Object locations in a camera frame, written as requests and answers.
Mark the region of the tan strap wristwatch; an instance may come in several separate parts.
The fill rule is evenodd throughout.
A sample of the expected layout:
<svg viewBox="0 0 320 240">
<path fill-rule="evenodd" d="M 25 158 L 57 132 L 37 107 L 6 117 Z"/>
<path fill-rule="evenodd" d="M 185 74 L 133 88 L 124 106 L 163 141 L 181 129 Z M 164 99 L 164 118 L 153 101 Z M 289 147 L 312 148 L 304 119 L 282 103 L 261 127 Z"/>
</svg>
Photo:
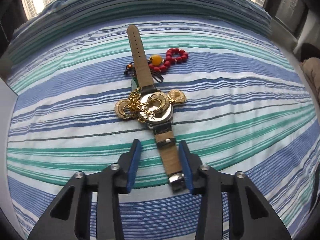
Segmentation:
<svg viewBox="0 0 320 240">
<path fill-rule="evenodd" d="M 172 192 L 182 191 L 185 181 L 172 130 L 172 103 L 167 94 L 155 87 L 138 28 L 129 25 L 127 35 L 138 81 L 137 91 L 129 96 L 128 105 L 137 119 L 153 131 Z"/>
</svg>

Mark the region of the striped pillow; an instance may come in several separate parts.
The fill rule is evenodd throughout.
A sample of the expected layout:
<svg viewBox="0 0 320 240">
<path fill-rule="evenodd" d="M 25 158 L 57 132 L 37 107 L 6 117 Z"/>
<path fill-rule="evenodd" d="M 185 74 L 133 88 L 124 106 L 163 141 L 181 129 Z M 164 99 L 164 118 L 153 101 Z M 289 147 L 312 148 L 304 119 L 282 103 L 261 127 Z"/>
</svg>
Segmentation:
<svg viewBox="0 0 320 240">
<path fill-rule="evenodd" d="M 250 0 L 55 0 L 14 31 L 7 51 L 17 64 L 75 31 L 148 15 L 217 18 L 263 36 L 271 34 L 271 16 Z"/>
</svg>

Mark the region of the blue green striped bedsheet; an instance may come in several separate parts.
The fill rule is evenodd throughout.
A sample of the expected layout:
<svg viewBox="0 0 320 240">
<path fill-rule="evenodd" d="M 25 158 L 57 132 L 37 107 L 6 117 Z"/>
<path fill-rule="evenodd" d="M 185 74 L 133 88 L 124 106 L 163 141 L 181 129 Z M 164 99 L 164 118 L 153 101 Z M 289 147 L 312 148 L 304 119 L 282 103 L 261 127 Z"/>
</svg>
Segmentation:
<svg viewBox="0 0 320 240">
<path fill-rule="evenodd" d="M 120 196 L 126 239 L 193 239 L 200 196 L 182 184 L 185 141 L 204 165 L 242 171 L 296 238 L 319 200 L 319 122 L 282 51 L 223 21 L 134 17 L 12 53 L 9 192 L 24 237 L 72 176 L 141 143 Z"/>
</svg>

